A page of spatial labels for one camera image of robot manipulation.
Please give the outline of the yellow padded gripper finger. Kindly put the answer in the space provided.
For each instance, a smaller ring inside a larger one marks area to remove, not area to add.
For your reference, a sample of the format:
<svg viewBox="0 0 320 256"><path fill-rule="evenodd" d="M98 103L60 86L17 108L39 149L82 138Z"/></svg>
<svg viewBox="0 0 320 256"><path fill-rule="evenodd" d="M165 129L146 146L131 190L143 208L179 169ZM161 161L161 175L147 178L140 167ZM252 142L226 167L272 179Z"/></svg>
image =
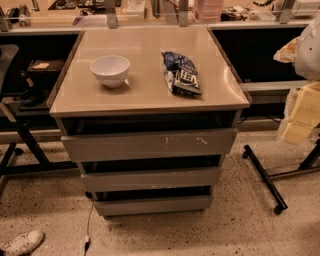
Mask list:
<svg viewBox="0 0 320 256"><path fill-rule="evenodd" d="M303 86L289 115L281 139L290 144L302 143L320 124L320 82Z"/></svg>

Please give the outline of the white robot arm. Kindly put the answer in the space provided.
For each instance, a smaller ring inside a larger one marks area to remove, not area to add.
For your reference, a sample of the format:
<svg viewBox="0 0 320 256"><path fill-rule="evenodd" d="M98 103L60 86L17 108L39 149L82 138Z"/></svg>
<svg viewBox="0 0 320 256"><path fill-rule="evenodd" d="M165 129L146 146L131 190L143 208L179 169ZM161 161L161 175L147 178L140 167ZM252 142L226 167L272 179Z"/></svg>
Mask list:
<svg viewBox="0 0 320 256"><path fill-rule="evenodd" d="M287 97L281 139L302 143L320 124L320 15L303 32L278 50L273 59L292 63L297 75L308 83Z"/></svg>

